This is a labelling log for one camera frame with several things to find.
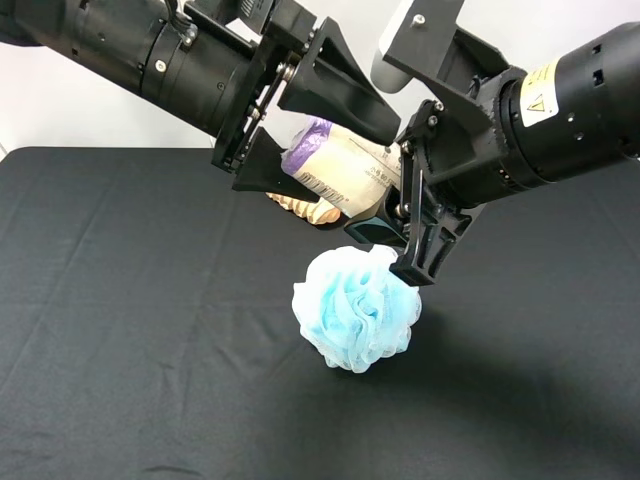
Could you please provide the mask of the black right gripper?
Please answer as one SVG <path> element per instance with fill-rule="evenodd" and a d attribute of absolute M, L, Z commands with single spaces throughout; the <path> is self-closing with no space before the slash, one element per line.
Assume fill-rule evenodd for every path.
<path fill-rule="evenodd" d="M 344 230 L 360 244 L 404 248 L 390 271 L 409 286 L 428 286 L 483 204 L 525 191 L 525 158 L 509 107 L 525 71 L 466 66 L 453 82 L 410 73 L 435 98 L 420 105 L 398 138 L 400 194 L 388 189 Z"/>

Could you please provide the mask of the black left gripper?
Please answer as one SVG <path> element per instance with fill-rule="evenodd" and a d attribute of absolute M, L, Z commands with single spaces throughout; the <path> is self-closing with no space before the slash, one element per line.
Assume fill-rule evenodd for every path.
<path fill-rule="evenodd" d="M 231 101 L 215 135 L 212 164 L 231 173 L 242 162 L 235 191 L 319 201 L 282 170 L 285 150 L 263 127 L 249 143 L 288 72 L 294 71 L 280 96 L 281 109 L 328 120 L 379 145 L 396 138 L 399 115 L 359 67 L 338 23 L 328 17 L 314 32 L 315 22 L 301 4 L 273 1 L 248 66 L 229 81 Z"/>

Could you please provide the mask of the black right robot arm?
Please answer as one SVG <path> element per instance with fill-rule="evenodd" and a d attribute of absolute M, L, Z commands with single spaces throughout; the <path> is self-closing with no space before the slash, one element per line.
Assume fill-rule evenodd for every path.
<path fill-rule="evenodd" d="M 490 202 L 639 156 L 639 26 L 621 24 L 526 72 L 458 31 L 399 136 L 401 180 L 346 224 L 432 284 Z"/>

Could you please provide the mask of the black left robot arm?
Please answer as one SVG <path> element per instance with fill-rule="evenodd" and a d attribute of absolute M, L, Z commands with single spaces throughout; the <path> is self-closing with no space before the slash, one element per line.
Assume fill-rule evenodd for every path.
<path fill-rule="evenodd" d="M 5 1 L 1 39 L 52 49 L 207 133 L 237 191 L 317 200 L 282 169 L 262 126 L 271 102 L 380 145 L 400 125 L 338 24 L 294 1 Z"/>

